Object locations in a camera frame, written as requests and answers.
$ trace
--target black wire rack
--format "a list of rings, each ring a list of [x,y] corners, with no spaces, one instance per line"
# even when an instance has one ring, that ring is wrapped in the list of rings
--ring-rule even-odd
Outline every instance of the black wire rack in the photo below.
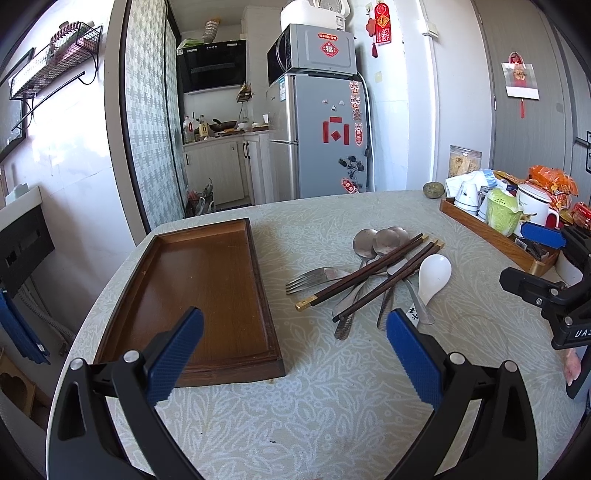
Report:
[[[102,25],[96,28],[83,22],[72,25],[76,28],[61,36],[56,35],[54,41],[12,78],[10,100],[34,98],[62,73],[98,56]]]

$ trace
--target green cabbage-shaped cup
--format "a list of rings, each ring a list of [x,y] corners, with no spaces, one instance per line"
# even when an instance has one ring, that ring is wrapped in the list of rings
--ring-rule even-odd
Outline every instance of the green cabbage-shaped cup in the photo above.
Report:
[[[510,236],[519,220],[523,210],[513,195],[505,193],[501,189],[494,189],[488,193],[488,204],[486,207],[486,223],[497,232]]]

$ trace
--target wooden chopstick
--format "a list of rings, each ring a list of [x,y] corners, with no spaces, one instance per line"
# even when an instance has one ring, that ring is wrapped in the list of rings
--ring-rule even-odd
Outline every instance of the wooden chopstick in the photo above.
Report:
[[[370,291],[367,295],[361,297],[358,301],[353,303],[348,309],[342,311],[337,316],[333,318],[333,322],[337,323],[341,321],[341,319],[347,318],[354,312],[357,312],[361,307],[367,305],[373,299],[378,298],[382,293],[387,291],[390,287],[393,287],[401,280],[409,277],[413,273],[415,273],[423,260],[425,260],[430,255],[436,254],[439,250],[443,247],[443,242],[436,241],[430,242],[425,248],[423,248],[419,253],[417,253],[414,257],[412,257],[408,263],[403,265],[394,275],[390,275],[387,280],[383,281],[379,286],[375,289]]]
[[[341,278],[338,282],[326,287],[317,294],[299,301],[295,304],[295,309],[298,312],[301,312],[310,306],[318,305],[319,303],[334,297],[349,287],[360,284],[364,280],[367,280],[374,273],[382,270],[384,267],[387,267],[388,265],[394,265],[396,262],[401,260],[404,255],[406,255],[411,250],[414,250],[414,248],[424,242],[427,238],[427,235],[420,233],[406,245],[396,248],[388,255],[384,255],[379,260],[371,262],[360,270],[353,272],[351,275]]]

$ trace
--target gray refrigerator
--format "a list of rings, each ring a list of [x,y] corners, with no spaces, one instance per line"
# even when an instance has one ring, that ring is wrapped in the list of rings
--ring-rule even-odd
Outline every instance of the gray refrigerator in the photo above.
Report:
[[[267,104],[275,201],[366,191],[360,82],[286,74],[267,90]]]

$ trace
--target floral patterned tablecloth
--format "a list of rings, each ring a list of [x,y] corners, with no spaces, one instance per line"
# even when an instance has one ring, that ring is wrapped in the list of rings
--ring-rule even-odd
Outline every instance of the floral patterned tablecloth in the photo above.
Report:
[[[287,375],[250,384],[176,388],[157,405],[173,438],[207,480],[381,480],[401,459],[431,407],[418,399],[375,326],[379,301],[360,310],[349,339],[341,342],[330,320],[341,296],[297,312],[295,303],[310,292],[285,295],[285,282],[311,268],[357,268],[351,249],[357,231],[396,225],[412,235],[444,240],[441,253],[453,266],[449,284],[429,303],[435,324],[420,330],[474,364],[498,367],[512,359],[519,365],[534,412],[540,478],[551,468],[584,404],[566,396],[550,327],[538,309],[502,291],[499,275],[515,266],[511,260],[440,213],[439,201],[421,192],[296,200],[162,225],[105,287],[69,360],[93,361],[109,316],[153,235],[244,217],[251,221]],[[397,287],[395,305],[406,309],[410,304],[404,286]],[[150,471],[118,402],[111,399],[110,407],[130,459]],[[476,409],[476,404],[470,407],[443,468],[457,461]]]

